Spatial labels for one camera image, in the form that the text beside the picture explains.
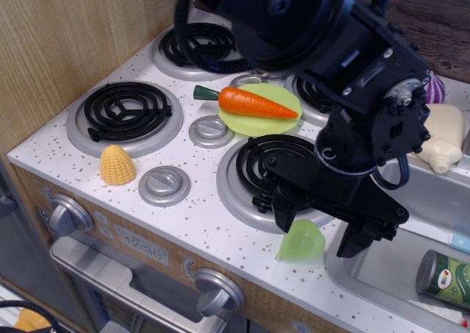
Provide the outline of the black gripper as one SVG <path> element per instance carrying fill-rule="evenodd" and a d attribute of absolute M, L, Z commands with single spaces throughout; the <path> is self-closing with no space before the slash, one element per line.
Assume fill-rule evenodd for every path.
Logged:
<path fill-rule="evenodd" d="M 271 206 L 278 228 L 288 233 L 297 213 L 313 207 L 348 223 L 339 258 L 392 239 L 409 213 L 384 190 L 408 181 L 409 122 L 408 108 L 392 102 L 371 115 L 334 104 L 312 155 L 276 152 L 264 161 L 274 184 Z"/>

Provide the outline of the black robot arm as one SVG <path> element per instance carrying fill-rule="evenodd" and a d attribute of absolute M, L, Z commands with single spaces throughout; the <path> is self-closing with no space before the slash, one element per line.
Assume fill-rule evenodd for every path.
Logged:
<path fill-rule="evenodd" d="M 400 184 L 409 178 L 408 154 L 430 138 L 425 85 L 428 65 L 419 47 L 384 20 L 388 0 L 199 0 L 231 22 L 241 58 L 216 61 L 189 45 L 190 0 L 178 0 L 175 29 L 186 57 L 205 71 L 256 69 L 293 74 L 332 101 L 327 125 L 314 143 L 268 135 L 238 153 L 239 178 L 261 186 L 254 203 L 270 209 L 289 231 L 296 214 L 314 209 L 347 223 L 337 252 L 350 258 L 376 240 L 392 240 L 408 220 L 388 195 L 394 184 L 379 167 L 397 160 Z"/>

